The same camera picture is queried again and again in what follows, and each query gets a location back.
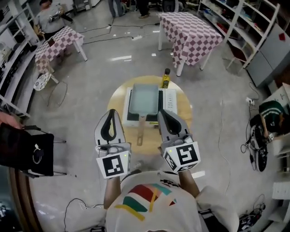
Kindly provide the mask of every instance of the gray cabinet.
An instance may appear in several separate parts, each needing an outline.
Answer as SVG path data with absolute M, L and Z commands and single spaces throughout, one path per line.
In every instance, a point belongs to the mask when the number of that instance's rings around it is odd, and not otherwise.
M 284 33 L 285 40 L 279 35 Z M 290 63 L 290 38 L 275 24 L 260 51 L 247 66 L 254 84 L 262 87 L 275 79 Z

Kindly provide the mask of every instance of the striped shirt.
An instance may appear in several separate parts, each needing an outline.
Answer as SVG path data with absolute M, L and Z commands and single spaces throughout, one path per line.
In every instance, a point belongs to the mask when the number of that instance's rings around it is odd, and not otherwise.
M 265 119 L 269 132 L 279 132 L 280 114 L 285 114 L 283 106 L 277 101 L 267 101 L 259 106 L 259 113 Z

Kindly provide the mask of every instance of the round wooden table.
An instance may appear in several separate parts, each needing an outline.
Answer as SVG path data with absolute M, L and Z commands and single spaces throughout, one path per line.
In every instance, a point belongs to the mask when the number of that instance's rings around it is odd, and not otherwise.
M 128 87 L 133 87 L 134 84 L 158 84 L 160 86 L 162 81 L 161 77 L 157 76 L 142 76 L 133 78 L 124 84 L 122 84 L 110 98 L 107 110 L 115 109 L 119 113 L 120 119 L 122 121 L 124 101 L 127 93 Z M 177 95 L 177 114 L 182 119 L 184 119 L 190 128 L 192 122 L 192 113 L 189 100 L 187 99 L 185 93 L 179 88 L 178 85 L 170 81 L 168 88 L 175 89 Z M 126 142 L 132 144 L 131 150 L 135 154 L 142 155 L 159 155 L 160 152 L 158 147 L 162 143 L 161 135 L 159 134 L 158 128 L 144 128 L 143 144 L 142 146 L 137 146 L 137 129 L 138 127 L 124 126 L 124 133 Z

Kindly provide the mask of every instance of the wooden handle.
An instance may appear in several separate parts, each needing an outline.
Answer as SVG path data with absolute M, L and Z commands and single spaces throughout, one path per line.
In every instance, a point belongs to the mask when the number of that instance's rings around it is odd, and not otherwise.
M 138 134 L 137 134 L 137 146 L 142 146 L 142 144 L 143 144 L 143 134 L 144 134 L 145 122 L 146 122 L 146 116 L 140 116 L 139 117 Z

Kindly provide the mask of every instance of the bottle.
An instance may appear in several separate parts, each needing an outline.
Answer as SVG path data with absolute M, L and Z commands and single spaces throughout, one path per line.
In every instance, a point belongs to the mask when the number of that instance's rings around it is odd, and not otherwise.
M 166 68 L 165 72 L 164 72 L 164 75 L 162 77 L 162 83 L 161 83 L 161 88 L 163 88 L 163 89 L 167 89 L 168 88 L 168 85 L 169 85 L 169 82 L 170 82 L 169 74 L 170 74 L 170 69 Z

